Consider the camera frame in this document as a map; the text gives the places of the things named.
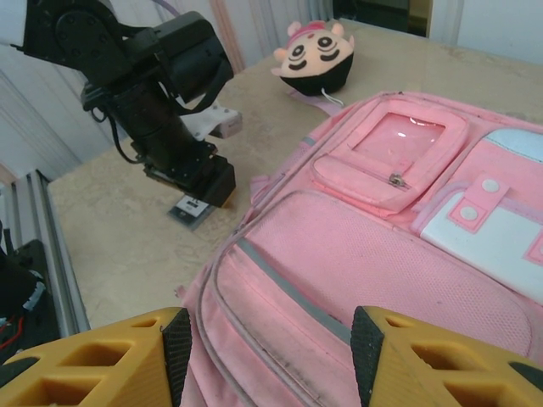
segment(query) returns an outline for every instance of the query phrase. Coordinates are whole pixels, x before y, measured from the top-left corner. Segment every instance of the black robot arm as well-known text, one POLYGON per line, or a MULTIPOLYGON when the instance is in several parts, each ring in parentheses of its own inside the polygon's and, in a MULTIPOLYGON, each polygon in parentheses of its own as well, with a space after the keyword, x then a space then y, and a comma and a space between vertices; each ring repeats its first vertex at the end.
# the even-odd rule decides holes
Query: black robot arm
POLYGON ((81 102, 109 119, 115 145, 147 176, 222 206, 235 188, 233 167, 216 147, 194 140, 179 116, 207 109, 232 67, 211 24, 186 13, 154 28, 120 24, 108 0, 28 0, 26 55, 79 70, 81 102), (204 95, 194 109, 185 103, 204 95), (137 152, 120 148, 116 124, 137 152))

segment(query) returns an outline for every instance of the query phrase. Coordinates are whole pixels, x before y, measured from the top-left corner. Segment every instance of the table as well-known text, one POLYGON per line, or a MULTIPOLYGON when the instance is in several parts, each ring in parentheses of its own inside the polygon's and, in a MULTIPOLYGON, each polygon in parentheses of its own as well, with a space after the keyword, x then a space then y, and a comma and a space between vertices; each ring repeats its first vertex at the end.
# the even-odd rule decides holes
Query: table
MULTIPOLYGON (((543 66, 446 47, 421 37, 343 21, 355 36, 346 103, 381 91, 437 94, 543 124, 543 66)), ((238 189, 190 232, 166 213, 178 191, 145 177, 111 149, 50 186, 92 327, 179 305, 188 285, 249 207, 249 180, 271 174, 325 114, 289 96, 268 58, 237 75, 219 97, 244 115, 244 130, 213 140, 233 163, 238 189)))

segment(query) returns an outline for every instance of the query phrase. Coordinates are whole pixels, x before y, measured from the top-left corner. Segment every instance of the pink backpack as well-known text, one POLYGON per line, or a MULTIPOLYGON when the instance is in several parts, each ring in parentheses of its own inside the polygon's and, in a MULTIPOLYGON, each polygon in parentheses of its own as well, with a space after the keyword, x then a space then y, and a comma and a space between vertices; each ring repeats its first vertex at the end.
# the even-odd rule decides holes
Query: pink backpack
POLYGON ((541 133, 402 92, 326 120, 189 288, 182 406, 360 406, 358 305, 543 362, 541 133))

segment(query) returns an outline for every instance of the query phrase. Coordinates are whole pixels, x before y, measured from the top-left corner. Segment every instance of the panda plush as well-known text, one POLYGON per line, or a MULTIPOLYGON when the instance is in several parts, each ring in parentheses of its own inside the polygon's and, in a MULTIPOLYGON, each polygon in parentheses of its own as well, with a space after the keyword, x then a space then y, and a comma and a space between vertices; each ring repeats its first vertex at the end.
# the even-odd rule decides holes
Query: panda plush
POLYGON ((272 69, 272 74, 306 96, 326 95, 344 86, 353 64, 355 38, 345 40, 340 23, 328 30, 324 21, 306 26, 295 21, 288 36, 287 47, 273 53, 281 67, 272 69))

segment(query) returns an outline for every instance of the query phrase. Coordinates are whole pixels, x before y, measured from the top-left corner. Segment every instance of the snap button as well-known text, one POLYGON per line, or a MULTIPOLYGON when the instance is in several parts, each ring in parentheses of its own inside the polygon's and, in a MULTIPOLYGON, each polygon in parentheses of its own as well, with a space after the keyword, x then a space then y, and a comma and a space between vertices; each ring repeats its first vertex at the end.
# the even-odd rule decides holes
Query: snap button
POLYGON ((498 192, 500 191, 500 184, 494 180, 484 180, 483 189, 486 192, 498 192))
POLYGON ((479 213, 475 208, 465 206, 464 208, 460 209, 460 216, 465 220, 476 220, 479 213))

